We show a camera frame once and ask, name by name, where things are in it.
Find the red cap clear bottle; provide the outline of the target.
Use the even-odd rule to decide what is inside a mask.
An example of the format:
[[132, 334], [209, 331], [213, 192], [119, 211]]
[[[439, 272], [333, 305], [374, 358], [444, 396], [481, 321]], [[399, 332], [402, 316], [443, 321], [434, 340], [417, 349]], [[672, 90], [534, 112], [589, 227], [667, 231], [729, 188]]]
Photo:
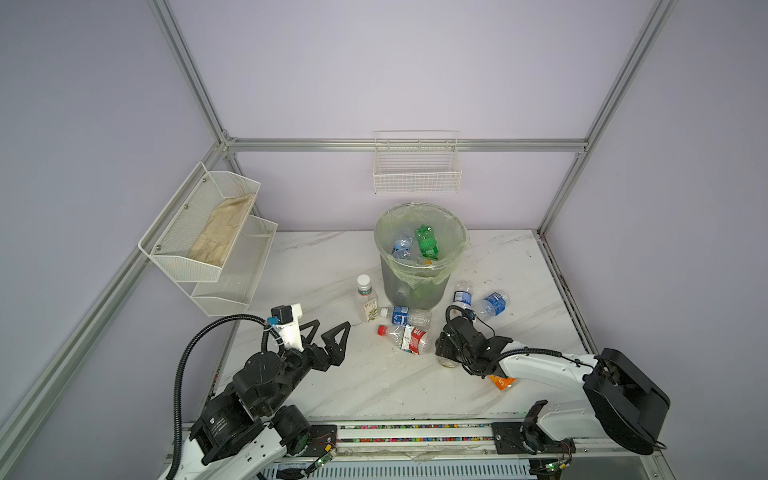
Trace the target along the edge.
[[414, 355], [426, 355], [431, 352], [428, 333], [411, 325], [380, 325], [377, 328], [380, 337], [388, 338], [404, 352]]

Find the clear bottle green neck label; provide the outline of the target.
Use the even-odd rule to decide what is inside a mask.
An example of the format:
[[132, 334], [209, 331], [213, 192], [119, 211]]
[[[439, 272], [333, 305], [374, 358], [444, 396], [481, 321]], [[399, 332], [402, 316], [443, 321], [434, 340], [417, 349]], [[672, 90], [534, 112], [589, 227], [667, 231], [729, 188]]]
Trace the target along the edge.
[[361, 274], [356, 279], [357, 301], [359, 303], [358, 313], [363, 322], [371, 322], [377, 319], [379, 315], [378, 295], [373, 288], [371, 277], [367, 274]]

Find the orange NFC juice bottle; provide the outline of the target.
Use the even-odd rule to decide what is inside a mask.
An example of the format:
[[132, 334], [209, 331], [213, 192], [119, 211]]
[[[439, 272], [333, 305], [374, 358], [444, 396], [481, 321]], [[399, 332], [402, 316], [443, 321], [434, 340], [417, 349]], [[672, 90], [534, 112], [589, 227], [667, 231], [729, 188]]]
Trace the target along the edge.
[[492, 381], [492, 383], [496, 386], [496, 388], [500, 391], [505, 391], [512, 387], [512, 385], [516, 382], [515, 378], [506, 378], [506, 377], [500, 377], [496, 375], [490, 375], [489, 379]]

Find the green soda bottle yellow cap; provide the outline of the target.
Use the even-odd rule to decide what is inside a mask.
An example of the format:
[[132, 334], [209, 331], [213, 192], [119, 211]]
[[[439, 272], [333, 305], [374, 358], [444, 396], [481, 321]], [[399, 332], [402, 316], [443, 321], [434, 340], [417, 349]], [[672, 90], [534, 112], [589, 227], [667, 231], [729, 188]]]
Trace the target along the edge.
[[415, 230], [415, 237], [421, 255], [428, 260], [437, 260], [439, 257], [438, 242], [431, 226], [423, 224]]

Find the clear bottle blue label white cap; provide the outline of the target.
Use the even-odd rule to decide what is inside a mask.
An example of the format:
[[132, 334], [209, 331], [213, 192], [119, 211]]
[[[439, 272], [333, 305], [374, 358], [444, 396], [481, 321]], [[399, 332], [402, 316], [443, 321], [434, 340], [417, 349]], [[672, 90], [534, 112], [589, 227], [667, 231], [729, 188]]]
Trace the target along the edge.
[[393, 244], [391, 255], [395, 259], [409, 260], [412, 258], [413, 238], [407, 234], [399, 235]]

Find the round clear bottle red label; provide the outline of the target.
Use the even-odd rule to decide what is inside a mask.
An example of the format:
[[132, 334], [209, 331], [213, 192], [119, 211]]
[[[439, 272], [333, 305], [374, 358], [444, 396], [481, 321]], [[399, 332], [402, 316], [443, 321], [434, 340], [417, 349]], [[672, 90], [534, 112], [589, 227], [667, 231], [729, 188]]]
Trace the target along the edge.
[[451, 359], [448, 359], [448, 358], [444, 358], [444, 357], [438, 356], [437, 360], [438, 360], [440, 365], [442, 365], [443, 367], [446, 367], [446, 368], [457, 368], [459, 366], [458, 362], [456, 362], [454, 360], [451, 360]]

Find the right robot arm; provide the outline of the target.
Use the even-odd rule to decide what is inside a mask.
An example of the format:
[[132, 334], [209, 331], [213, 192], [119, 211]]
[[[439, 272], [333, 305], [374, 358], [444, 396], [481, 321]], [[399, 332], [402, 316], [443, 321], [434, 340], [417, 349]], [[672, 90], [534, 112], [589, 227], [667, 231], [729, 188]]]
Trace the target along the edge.
[[639, 455], [665, 449], [659, 435], [670, 398], [621, 351], [577, 355], [531, 347], [510, 337], [487, 337], [477, 330], [477, 320], [470, 309], [448, 307], [437, 356], [472, 376], [528, 380], [576, 397], [561, 404], [536, 401], [516, 425], [516, 448], [536, 455], [576, 438], [608, 438]]

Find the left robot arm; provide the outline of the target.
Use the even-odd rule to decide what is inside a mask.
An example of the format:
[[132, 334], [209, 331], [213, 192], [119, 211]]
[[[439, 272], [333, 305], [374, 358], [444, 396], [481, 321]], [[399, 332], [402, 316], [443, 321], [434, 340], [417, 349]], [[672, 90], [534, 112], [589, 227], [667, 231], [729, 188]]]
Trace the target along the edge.
[[[237, 371], [225, 389], [214, 396], [189, 430], [183, 428], [182, 390], [187, 363], [195, 346], [219, 326], [252, 322], [263, 332], [264, 344]], [[340, 366], [346, 356], [351, 325], [342, 322], [324, 332], [323, 343], [313, 339], [319, 323], [306, 324], [308, 335], [297, 345], [284, 338], [286, 323], [252, 314], [220, 317], [197, 332], [185, 346], [173, 383], [173, 450], [165, 479], [246, 479], [260, 473], [272, 460], [303, 452], [310, 424], [287, 400], [312, 371]], [[267, 342], [273, 341], [274, 350]]]

